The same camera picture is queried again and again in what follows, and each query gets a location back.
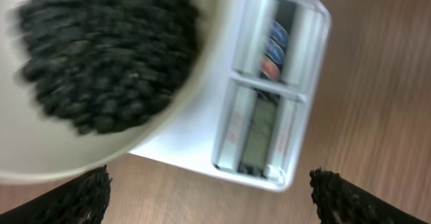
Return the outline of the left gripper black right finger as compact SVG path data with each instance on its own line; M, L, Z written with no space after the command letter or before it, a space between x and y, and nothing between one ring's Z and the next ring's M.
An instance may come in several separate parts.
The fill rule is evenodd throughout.
M426 224L332 171L312 170L310 186L321 224Z

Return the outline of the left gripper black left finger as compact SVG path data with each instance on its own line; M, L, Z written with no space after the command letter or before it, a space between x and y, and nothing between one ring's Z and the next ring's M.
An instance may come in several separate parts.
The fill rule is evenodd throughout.
M99 167L1 214L1 224L101 224L109 206L111 182Z

